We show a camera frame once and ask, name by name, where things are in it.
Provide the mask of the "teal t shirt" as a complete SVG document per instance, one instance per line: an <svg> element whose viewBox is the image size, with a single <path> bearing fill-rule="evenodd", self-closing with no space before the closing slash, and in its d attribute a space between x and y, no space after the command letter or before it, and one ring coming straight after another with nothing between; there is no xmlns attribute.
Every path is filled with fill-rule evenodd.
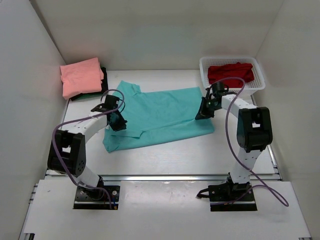
<svg viewBox="0 0 320 240"><path fill-rule="evenodd" d="M115 96L124 96L121 112L126 129L104 131L108 153L148 147L208 135L215 128L210 119L196 120L202 92L199 87L142 92L137 84L121 81Z"/></svg>

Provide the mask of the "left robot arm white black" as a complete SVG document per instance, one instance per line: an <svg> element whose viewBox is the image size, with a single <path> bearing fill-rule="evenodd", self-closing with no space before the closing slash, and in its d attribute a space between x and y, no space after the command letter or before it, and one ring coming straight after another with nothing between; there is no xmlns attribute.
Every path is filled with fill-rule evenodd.
<svg viewBox="0 0 320 240"><path fill-rule="evenodd" d="M105 192L103 179L87 167L86 143L106 127L115 132L125 130L127 121L120 111L124 107L123 97L106 95L87 117L58 125L52 133L48 169L68 175L76 186L86 188L93 199L101 198Z"/></svg>

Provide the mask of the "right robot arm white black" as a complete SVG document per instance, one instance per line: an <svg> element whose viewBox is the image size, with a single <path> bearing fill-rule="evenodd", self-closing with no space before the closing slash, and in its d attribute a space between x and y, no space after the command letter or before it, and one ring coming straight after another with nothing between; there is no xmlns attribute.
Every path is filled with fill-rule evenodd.
<svg viewBox="0 0 320 240"><path fill-rule="evenodd" d="M236 200L250 188L250 176L255 163L273 140L270 111L267 107L257 107L239 98L222 82L212 84L201 98L196 120L213 118L215 111L227 110L225 126L229 114L237 118L236 140L239 152L237 163L228 174L224 195Z"/></svg>

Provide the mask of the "black folded t shirt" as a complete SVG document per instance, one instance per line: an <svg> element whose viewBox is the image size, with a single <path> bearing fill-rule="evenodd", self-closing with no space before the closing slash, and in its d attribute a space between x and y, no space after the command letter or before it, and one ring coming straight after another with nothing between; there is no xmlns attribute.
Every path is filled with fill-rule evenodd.
<svg viewBox="0 0 320 240"><path fill-rule="evenodd" d="M109 89L108 86L108 74L107 74L107 70L105 67L101 67L100 68L102 73L103 73L103 79L101 80L101 91L98 92L91 92L91 93L99 93L100 96ZM88 98L79 98L79 99L75 99L73 100L72 97L70 98L71 101L77 101L77 100L83 100L83 99L88 99Z"/></svg>

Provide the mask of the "green folded t shirt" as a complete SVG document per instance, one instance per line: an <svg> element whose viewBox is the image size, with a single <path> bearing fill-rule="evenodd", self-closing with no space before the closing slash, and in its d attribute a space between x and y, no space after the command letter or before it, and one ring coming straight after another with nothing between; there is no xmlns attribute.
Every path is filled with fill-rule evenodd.
<svg viewBox="0 0 320 240"><path fill-rule="evenodd" d="M100 96L101 94L100 93L81 93L81 94L78 94L74 97L72 97L73 100L76 100L76 99L85 99L85 98L92 98L92 97L97 97L97 96Z"/></svg>

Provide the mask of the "pink folded t shirt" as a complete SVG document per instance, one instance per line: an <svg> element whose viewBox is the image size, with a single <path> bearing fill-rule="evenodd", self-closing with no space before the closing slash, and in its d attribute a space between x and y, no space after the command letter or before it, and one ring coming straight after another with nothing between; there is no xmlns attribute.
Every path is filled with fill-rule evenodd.
<svg viewBox="0 0 320 240"><path fill-rule="evenodd" d="M61 65L62 96L68 100L79 94L102 90L104 74L97 57L73 64Z"/></svg>

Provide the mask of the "red t shirt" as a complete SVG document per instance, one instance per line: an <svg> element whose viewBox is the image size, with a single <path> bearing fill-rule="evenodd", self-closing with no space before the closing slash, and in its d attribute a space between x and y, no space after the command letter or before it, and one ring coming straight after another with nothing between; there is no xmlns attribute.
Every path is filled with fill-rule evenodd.
<svg viewBox="0 0 320 240"><path fill-rule="evenodd" d="M223 81L229 88L239 89L243 86L241 80L235 78L242 78L245 83L254 81L254 74L252 71L253 65L251 63L231 63L221 66L210 66L207 71L207 78L209 84L228 78Z"/></svg>

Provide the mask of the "white plastic basket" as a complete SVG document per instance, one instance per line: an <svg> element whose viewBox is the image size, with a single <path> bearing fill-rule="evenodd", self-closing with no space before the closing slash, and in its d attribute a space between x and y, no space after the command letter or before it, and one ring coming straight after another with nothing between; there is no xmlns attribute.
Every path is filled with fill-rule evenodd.
<svg viewBox="0 0 320 240"><path fill-rule="evenodd" d="M247 56L205 56L199 60L200 76L204 88L222 81L229 90L244 90L241 96L250 96L265 88L265 79L253 57Z"/></svg>

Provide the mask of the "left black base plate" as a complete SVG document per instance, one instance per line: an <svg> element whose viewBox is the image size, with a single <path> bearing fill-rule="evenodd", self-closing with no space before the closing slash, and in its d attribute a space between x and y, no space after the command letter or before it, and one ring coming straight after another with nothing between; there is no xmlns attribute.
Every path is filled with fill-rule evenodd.
<svg viewBox="0 0 320 240"><path fill-rule="evenodd" d="M110 198L103 190L91 190L78 186L75 192L73 209L75 210L118 210L121 185L116 183L103 183Z"/></svg>

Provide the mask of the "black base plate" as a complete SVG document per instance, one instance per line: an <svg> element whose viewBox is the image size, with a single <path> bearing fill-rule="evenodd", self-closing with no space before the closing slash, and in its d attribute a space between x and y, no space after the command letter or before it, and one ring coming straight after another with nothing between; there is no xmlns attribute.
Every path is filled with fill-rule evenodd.
<svg viewBox="0 0 320 240"><path fill-rule="evenodd" d="M200 190L198 199L209 199L211 212L255 212L258 210L250 182L209 185Z"/></svg>
<svg viewBox="0 0 320 240"><path fill-rule="evenodd" d="M103 183L110 198L103 190L91 190L78 186L75 192L73 209L75 210L118 210L121 185L116 183Z"/></svg>

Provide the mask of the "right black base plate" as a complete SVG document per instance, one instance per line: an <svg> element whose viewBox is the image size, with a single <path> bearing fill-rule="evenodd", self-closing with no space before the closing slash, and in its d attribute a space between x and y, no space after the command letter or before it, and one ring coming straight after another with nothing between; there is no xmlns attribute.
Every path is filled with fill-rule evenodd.
<svg viewBox="0 0 320 240"><path fill-rule="evenodd" d="M255 212L258 210L250 182L209 185L200 190L198 199L209 199L211 212Z"/></svg>

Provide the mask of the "aluminium rail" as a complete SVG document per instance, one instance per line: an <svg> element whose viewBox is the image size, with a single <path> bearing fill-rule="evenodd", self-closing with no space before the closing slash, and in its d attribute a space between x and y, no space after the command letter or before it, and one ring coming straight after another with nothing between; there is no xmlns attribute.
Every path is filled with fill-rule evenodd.
<svg viewBox="0 0 320 240"><path fill-rule="evenodd" d="M64 174L46 173L45 178L67 177ZM279 174L259 175L264 181L280 181ZM227 175L102 175L104 181L223 181Z"/></svg>

